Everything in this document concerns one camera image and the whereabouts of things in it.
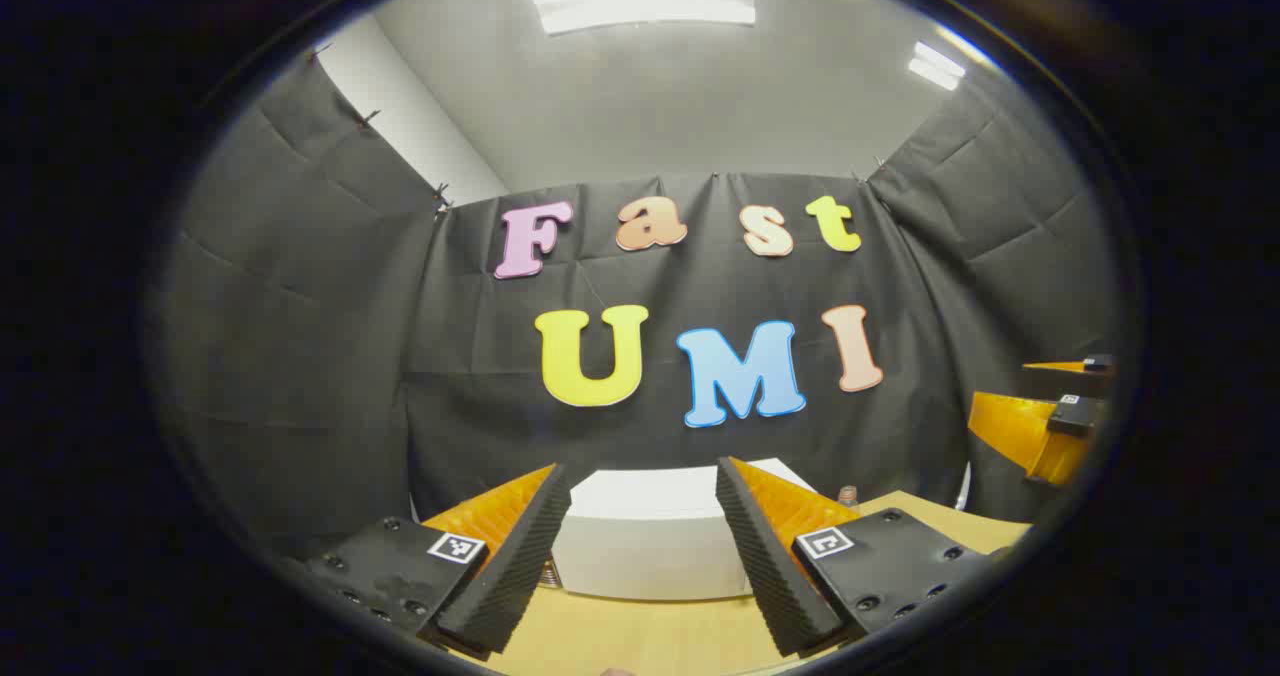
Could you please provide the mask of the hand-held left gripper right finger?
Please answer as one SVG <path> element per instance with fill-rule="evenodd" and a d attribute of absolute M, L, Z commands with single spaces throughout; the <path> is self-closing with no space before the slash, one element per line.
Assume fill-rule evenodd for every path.
<path fill-rule="evenodd" d="M 887 629 L 995 562 L 904 510 L 863 515 L 732 457 L 716 498 L 781 656 Z"/>

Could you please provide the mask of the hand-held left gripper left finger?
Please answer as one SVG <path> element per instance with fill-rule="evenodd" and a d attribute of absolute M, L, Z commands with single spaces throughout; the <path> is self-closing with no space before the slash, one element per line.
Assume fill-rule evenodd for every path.
<path fill-rule="evenodd" d="M 305 567 L 411 638 L 484 661 L 507 648 L 570 503 L 566 467 L 548 465 L 421 524 L 380 519 Z"/>

